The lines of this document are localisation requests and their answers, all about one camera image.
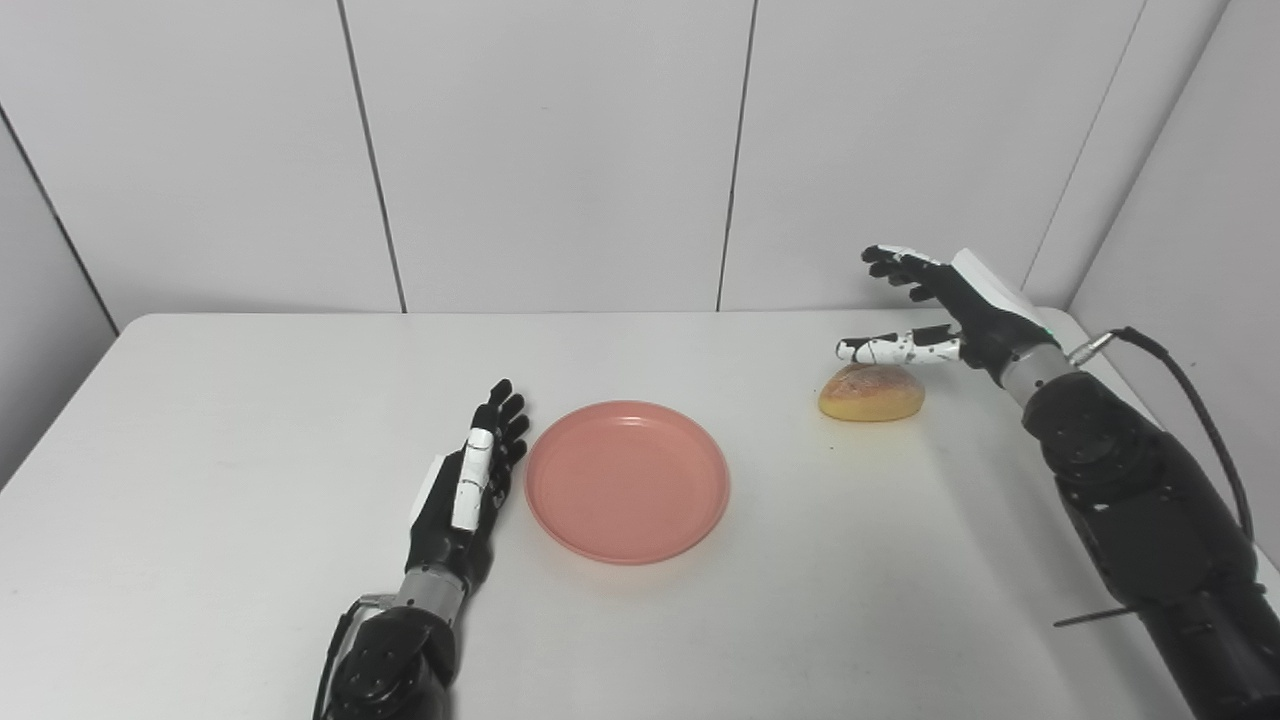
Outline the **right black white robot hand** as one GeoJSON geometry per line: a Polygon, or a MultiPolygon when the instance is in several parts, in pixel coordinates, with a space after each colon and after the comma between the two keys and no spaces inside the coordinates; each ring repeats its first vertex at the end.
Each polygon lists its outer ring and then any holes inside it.
{"type": "Polygon", "coordinates": [[[906,286],[913,301],[938,301],[948,319],[905,332],[841,340],[835,350],[840,360],[895,366],[965,363],[1009,389],[1071,372],[1062,346],[1030,302],[973,251],[964,249],[942,263],[913,249],[874,245],[861,259],[872,277],[906,286]]]}

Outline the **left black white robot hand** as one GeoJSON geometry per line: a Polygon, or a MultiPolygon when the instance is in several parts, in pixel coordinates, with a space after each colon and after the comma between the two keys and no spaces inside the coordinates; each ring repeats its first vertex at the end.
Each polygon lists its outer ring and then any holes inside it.
{"type": "Polygon", "coordinates": [[[515,469],[529,451],[525,405],[511,379],[499,380],[477,406],[463,446],[433,461],[410,529],[406,571],[445,570],[467,591],[488,579],[495,556],[493,532],[515,469]]]}

